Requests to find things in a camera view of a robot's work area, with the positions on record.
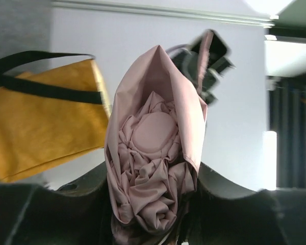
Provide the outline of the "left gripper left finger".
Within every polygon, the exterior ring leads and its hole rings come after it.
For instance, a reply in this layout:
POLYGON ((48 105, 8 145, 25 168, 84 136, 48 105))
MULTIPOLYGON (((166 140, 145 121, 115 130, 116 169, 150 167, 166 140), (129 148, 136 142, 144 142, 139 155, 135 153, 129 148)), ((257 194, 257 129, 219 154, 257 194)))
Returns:
POLYGON ((0 184, 0 244, 112 244, 106 174, 101 163, 56 191, 0 184))

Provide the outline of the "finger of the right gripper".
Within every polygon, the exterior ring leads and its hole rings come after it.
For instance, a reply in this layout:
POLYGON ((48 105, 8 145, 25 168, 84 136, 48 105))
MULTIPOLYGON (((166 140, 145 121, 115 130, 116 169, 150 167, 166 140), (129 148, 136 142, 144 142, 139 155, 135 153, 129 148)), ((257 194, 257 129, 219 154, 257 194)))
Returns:
POLYGON ((218 84, 218 76, 234 65, 226 57, 227 45, 215 30, 207 29, 193 42, 168 49, 177 69, 194 85, 206 104, 216 101, 211 89, 218 84))

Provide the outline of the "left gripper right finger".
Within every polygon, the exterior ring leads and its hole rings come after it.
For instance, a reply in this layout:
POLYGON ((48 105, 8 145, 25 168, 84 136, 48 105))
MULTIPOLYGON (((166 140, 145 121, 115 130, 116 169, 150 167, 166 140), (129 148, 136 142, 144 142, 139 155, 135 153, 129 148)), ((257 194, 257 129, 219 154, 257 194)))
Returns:
POLYGON ((306 245, 306 189, 252 191, 201 164, 189 244, 306 245))

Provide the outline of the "pink folding umbrella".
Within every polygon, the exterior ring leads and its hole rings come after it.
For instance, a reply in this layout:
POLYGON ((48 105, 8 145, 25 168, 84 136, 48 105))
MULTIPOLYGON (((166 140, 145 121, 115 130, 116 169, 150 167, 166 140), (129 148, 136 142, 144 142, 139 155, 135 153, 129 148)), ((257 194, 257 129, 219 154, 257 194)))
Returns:
POLYGON ((172 240, 197 188, 207 105, 202 82, 213 33, 203 35, 187 79, 157 45, 128 69, 114 97, 105 162, 116 244, 172 240))

